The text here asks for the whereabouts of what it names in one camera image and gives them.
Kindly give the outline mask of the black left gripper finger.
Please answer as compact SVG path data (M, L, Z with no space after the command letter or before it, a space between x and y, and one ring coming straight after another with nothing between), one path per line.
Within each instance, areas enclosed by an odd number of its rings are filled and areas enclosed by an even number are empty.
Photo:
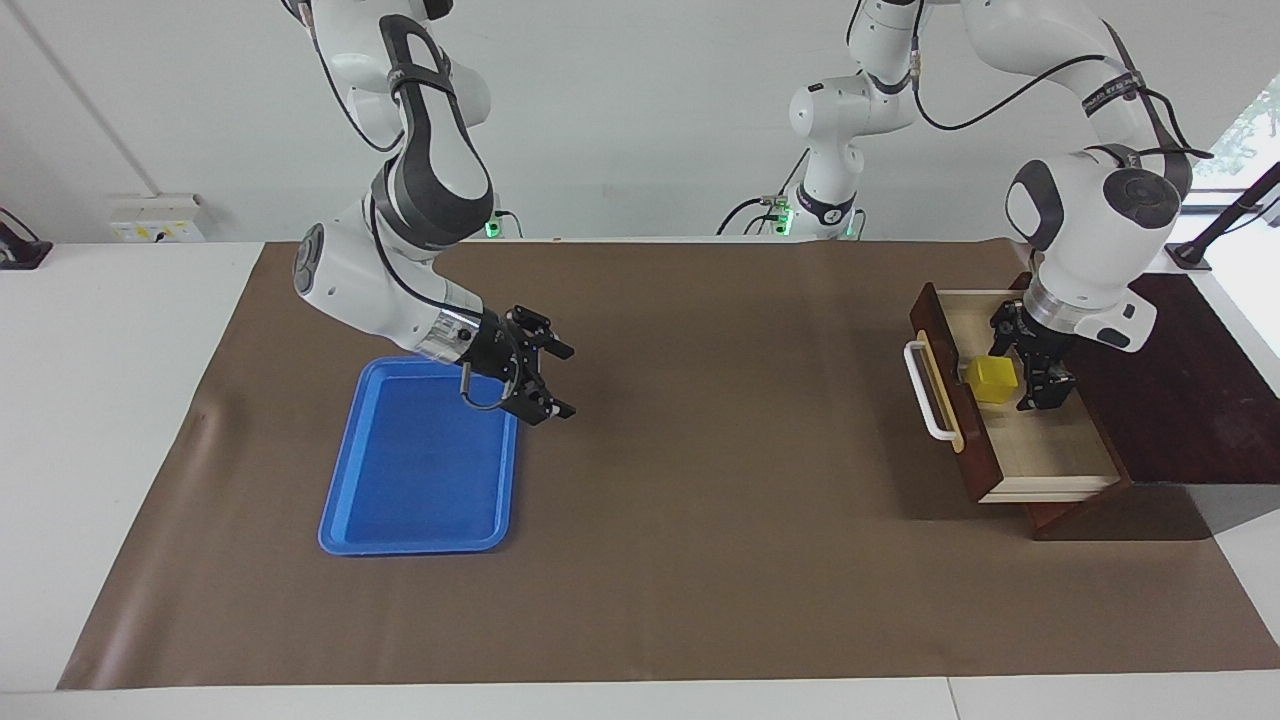
M1009 299L1000 304L989 319L993 332L993 342L989 348L991 356L1019 355L1018 346L1021 337L1021 299Z
M1027 388L1018 402L1019 411L1061 407L1076 388L1076 377L1060 359L1024 357L1021 365Z

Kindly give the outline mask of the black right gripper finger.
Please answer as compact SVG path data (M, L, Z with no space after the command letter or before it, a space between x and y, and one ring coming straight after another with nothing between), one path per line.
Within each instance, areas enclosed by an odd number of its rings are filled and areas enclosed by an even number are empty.
M548 419L570 419L577 409L550 395L540 379L516 380L500 400L500 410L526 425L536 427Z
M525 354L547 352L559 360L570 360L575 355L575 347L562 341L552 329L550 319L540 313L515 305L507 311L507 322Z

